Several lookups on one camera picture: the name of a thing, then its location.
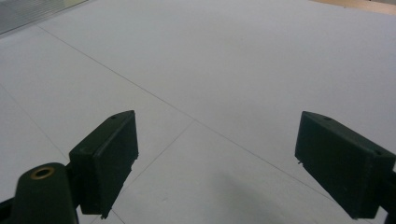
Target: floor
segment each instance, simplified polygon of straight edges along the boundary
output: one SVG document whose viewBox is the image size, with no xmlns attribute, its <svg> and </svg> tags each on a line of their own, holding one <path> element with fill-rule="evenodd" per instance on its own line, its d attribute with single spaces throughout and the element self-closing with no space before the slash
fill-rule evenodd
<svg viewBox="0 0 396 224">
<path fill-rule="evenodd" d="M 91 0 L 0 38 L 0 200 L 107 117 L 140 157 L 99 223 L 352 220 L 294 158 L 301 112 L 396 153 L 396 17 L 305 0 Z"/>
</svg>

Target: white floor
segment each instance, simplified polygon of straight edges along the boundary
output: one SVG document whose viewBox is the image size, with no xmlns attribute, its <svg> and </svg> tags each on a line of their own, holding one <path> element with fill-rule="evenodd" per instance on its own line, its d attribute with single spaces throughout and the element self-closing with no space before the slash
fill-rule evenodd
<svg viewBox="0 0 396 224">
<path fill-rule="evenodd" d="M 305 0 L 92 0 L 0 38 L 0 200 L 112 114 L 140 157 L 107 220 L 352 220 L 297 164 L 301 112 L 396 153 L 396 17 Z"/>
</svg>

